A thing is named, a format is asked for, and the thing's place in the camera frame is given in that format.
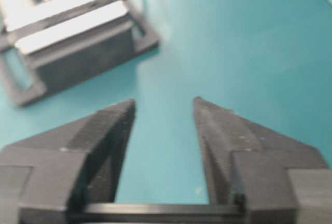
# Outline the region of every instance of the teal table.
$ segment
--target teal table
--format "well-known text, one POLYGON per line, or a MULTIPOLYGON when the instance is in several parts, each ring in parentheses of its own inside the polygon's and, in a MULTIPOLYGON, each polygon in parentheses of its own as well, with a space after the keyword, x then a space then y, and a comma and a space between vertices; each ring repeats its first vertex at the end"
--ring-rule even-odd
POLYGON ((134 98, 118 202, 206 203, 192 119, 200 95, 316 146, 332 163, 326 0, 135 1, 160 34, 159 50, 27 108, 1 89, 0 146, 134 98))

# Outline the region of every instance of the pointed gripper tip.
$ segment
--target pointed gripper tip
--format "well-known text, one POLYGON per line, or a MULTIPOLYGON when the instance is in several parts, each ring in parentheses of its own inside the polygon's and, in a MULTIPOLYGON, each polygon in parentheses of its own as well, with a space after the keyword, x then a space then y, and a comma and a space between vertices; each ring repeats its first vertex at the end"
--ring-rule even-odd
POLYGON ((128 99, 120 103, 111 104, 103 109, 103 111, 116 111, 118 113, 126 113, 130 110, 135 110, 136 103, 134 99, 128 99))

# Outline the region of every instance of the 3d-printed part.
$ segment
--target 3d-printed part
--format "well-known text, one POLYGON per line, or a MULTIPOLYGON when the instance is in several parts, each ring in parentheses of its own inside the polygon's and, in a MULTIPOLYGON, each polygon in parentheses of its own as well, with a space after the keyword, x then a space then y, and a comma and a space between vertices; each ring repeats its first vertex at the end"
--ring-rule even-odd
POLYGON ((194 104, 211 203, 240 199, 247 223, 301 223, 288 170, 327 169, 321 154, 201 98, 194 104))
POLYGON ((67 223, 67 211, 113 201, 134 112, 129 100, 5 147, 0 223, 17 223, 17 208, 24 223, 67 223))
POLYGON ((127 1, 41 0, 35 6, 38 0, 19 0, 14 9, 16 2, 8 7, 7 1, 0 0, 0 76, 17 105, 57 93, 158 45, 156 33, 127 1), (134 38, 134 28, 141 37, 134 38), (32 81, 27 89, 4 59, 10 50, 32 81))
POLYGON ((112 203, 134 119, 129 100, 5 147, 0 223, 332 222, 332 172, 316 149, 201 98, 194 109, 210 205, 112 203))

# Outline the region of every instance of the teal surface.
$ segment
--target teal surface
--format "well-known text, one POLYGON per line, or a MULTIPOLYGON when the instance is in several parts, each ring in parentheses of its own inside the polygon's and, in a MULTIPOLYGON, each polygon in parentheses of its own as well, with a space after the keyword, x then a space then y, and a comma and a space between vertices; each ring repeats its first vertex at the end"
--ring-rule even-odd
POLYGON ((0 145, 127 98, 137 119, 118 202, 206 203, 200 95, 321 150, 332 163, 332 8, 326 0, 135 0, 158 51, 27 108, 0 92, 0 145))

